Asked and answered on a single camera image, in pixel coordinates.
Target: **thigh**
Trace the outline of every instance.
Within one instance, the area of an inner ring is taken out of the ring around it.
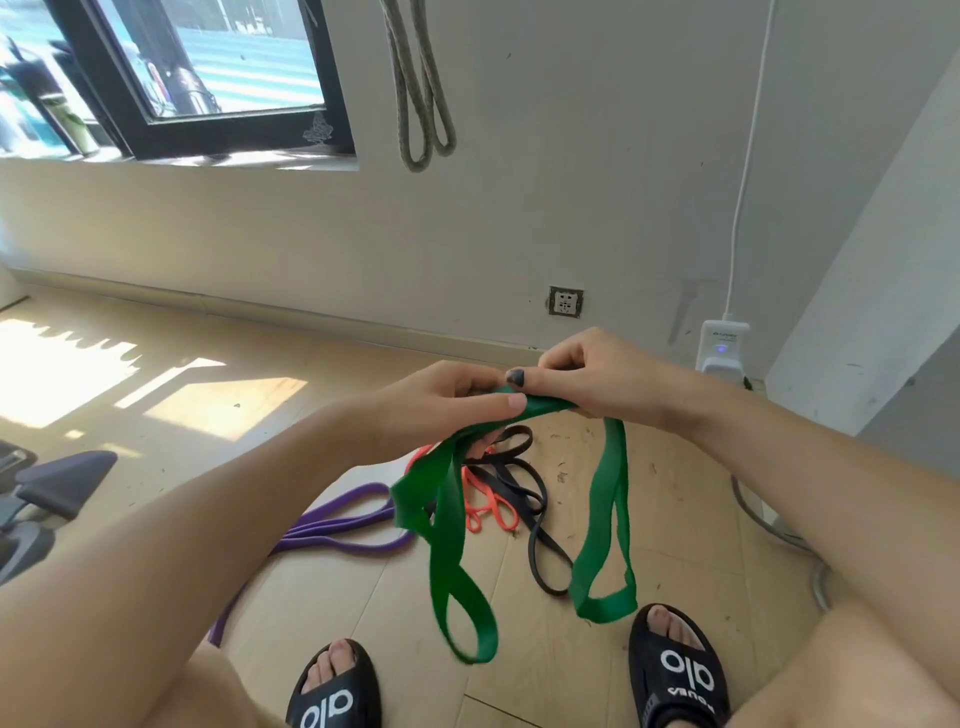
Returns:
[[[864,604],[838,606],[732,728],[960,726],[960,708]]]
[[[203,643],[154,706],[144,728],[282,728],[253,702],[240,676],[216,647]]]

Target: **window frame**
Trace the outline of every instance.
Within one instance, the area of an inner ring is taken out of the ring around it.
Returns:
[[[354,153],[321,0],[298,2],[324,95],[321,106],[159,119],[153,116],[99,3],[96,0],[45,2],[73,49],[93,93],[137,159],[213,157],[234,152],[308,148],[315,146],[315,142],[305,134],[314,128],[318,114],[331,128],[324,147],[334,154]]]

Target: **dark nail polish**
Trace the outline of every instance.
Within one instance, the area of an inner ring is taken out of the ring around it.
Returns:
[[[507,382],[513,384],[517,389],[523,389],[523,370],[511,369],[507,372]]]

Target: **baseboard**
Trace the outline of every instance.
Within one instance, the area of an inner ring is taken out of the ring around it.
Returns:
[[[448,358],[487,361],[494,364],[530,366],[537,363],[540,351],[518,344],[507,344],[462,336],[448,336],[415,328],[403,328],[371,321],[327,316],[295,308],[282,308],[263,303],[249,303],[233,299],[221,299],[200,293],[171,291],[146,285],[122,283],[116,280],[73,276],[67,273],[52,273],[30,269],[13,269],[13,275],[22,283],[65,288],[97,296],[182,308],[209,316],[226,316],[262,324],[274,324],[290,328],[309,328],[328,336],[353,339],[369,344],[397,349],[429,352]]]

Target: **wall socket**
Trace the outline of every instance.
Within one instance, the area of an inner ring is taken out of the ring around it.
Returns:
[[[568,316],[579,319],[584,308],[584,291],[582,288],[561,288],[550,286],[550,295],[546,300],[546,311],[551,316]]]

